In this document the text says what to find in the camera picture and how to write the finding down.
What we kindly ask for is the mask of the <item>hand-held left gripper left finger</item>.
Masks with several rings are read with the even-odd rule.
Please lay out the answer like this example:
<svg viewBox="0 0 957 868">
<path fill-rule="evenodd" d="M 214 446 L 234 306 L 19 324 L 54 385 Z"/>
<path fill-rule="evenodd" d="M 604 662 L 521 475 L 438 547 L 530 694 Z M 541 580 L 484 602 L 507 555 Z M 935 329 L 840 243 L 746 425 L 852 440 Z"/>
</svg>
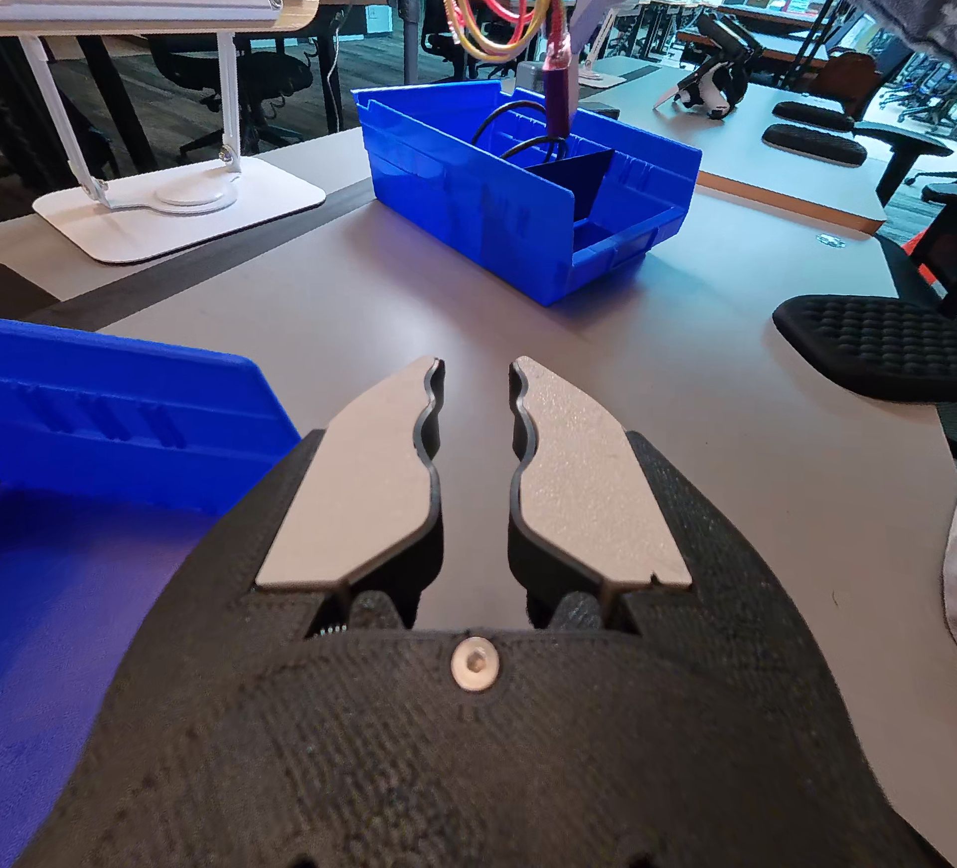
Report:
<svg viewBox="0 0 957 868">
<path fill-rule="evenodd" d="M 351 603 L 386 594 L 414 623 L 444 558 L 440 439 L 445 363 L 422 356 L 329 423 L 285 510 L 255 585 Z"/>
</svg>

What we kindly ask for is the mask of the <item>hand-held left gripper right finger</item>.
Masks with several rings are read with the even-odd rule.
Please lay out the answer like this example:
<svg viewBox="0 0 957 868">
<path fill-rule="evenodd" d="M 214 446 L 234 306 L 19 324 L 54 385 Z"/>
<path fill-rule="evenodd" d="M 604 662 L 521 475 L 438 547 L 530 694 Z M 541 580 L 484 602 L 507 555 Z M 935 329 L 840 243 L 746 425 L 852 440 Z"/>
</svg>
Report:
<svg viewBox="0 0 957 868">
<path fill-rule="evenodd" d="M 571 593 L 590 596 L 604 622 L 629 593 L 688 593 L 688 565 L 619 421 L 528 356 L 509 366 L 509 401 L 507 554 L 532 624 L 544 628 Z"/>
</svg>

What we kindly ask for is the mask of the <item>blue plastic bin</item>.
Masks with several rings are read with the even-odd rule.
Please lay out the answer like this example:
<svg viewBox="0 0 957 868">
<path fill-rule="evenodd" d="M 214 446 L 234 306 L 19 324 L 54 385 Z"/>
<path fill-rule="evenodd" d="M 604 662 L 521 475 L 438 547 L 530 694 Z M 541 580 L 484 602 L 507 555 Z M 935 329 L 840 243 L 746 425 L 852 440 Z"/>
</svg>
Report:
<svg viewBox="0 0 957 868">
<path fill-rule="evenodd" d="M 1 864 L 50 813 L 147 612 L 300 441 L 232 354 L 2 321 Z"/>
<path fill-rule="evenodd" d="M 576 112 L 546 132 L 544 96 L 495 81 L 353 92 L 377 199 L 514 289 L 549 306 L 678 233 L 700 149 Z M 573 194 L 526 168 L 605 148 L 616 155 L 587 219 Z"/>
</svg>

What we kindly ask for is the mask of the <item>black bin divider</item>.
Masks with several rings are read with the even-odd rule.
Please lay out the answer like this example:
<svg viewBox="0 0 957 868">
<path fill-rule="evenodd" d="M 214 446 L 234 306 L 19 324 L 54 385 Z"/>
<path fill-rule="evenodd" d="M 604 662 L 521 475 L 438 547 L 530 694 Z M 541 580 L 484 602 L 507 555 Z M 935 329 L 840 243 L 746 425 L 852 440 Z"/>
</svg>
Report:
<svg viewBox="0 0 957 868">
<path fill-rule="evenodd" d="M 590 216 L 592 205 L 615 155 L 614 148 L 605 148 L 581 156 L 534 165 L 526 168 L 526 171 L 573 194 L 572 219 L 577 223 Z"/>
</svg>

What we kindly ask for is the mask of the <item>white document stand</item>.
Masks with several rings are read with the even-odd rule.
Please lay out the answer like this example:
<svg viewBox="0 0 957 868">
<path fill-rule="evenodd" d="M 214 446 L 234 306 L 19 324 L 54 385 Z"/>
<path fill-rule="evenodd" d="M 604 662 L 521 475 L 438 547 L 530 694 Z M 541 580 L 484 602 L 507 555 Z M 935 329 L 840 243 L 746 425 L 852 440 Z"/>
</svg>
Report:
<svg viewBox="0 0 957 868">
<path fill-rule="evenodd" d="M 33 209 L 92 259 L 150 261 L 321 205 L 325 192 L 241 153 L 237 33 L 290 36 L 316 15 L 319 0 L 2 0 L 2 36 L 24 50 L 46 112 L 78 185 L 40 196 Z M 222 98 L 216 159 L 105 180 L 82 155 L 57 92 L 43 38 L 212 33 Z"/>
</svg>

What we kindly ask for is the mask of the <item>black and white handheld device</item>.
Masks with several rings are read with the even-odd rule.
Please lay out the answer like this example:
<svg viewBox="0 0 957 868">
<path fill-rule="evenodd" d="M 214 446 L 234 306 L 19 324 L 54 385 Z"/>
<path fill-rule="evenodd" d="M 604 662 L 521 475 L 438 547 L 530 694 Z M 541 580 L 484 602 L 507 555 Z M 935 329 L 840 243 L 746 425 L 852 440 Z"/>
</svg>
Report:
<svg viewBox="0 0 957 868">
<path fill-rule="evenodd" d="M 706 10 L 698 18 L 698 30 L 716 48 L 700 67 L 665 92 L 654 103 L 666 102 L 684 109 L 702 107 L 711 120 L 724 120 L 744 98 L 748 89 L 749 62 L 763 47 L 734 19 Z"/>
</svg>

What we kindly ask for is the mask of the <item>black office chair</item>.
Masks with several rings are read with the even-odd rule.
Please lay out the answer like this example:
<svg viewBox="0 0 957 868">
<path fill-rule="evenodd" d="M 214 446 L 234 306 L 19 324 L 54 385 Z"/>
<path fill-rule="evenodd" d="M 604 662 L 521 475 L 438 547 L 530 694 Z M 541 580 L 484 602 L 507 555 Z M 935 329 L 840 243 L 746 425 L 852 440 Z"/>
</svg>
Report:
<svg viewBox="0 0 957 868">
<path fill-rule="evenodd" d="M 213 35 L 151 35 L 147 40 L 163 77 L 183 89 L 209 92 L 201 102 L 213 112 L 221 111 L 220 71 Z M 239 49 L 236 53 L 242 155 L 257 155 L 262 141 L 274 147 L 302 142 L 305 137 L 297 131 L 270 123 L 264 105 L 277 110 L 285 105 L 286 98 L 310 89 L 313 74 L 309 63 L 274 51 Z"/>
</svg>

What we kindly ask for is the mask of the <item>brown office chair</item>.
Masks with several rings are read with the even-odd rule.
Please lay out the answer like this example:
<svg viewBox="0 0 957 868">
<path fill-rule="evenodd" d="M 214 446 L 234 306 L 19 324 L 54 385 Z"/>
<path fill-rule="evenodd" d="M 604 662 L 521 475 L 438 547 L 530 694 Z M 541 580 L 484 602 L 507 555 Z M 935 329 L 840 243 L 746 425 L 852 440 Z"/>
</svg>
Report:
<svg viewBox="0 0 957 868">
<path fill-rule="evenodd" d="M 847 116 L 861 121 L 880 88 L 897 77 L 913 53 L 894 46 L 877 56 L 853 50 L 831 56 L 805 92 L 838 102 Z"/>
</svg>

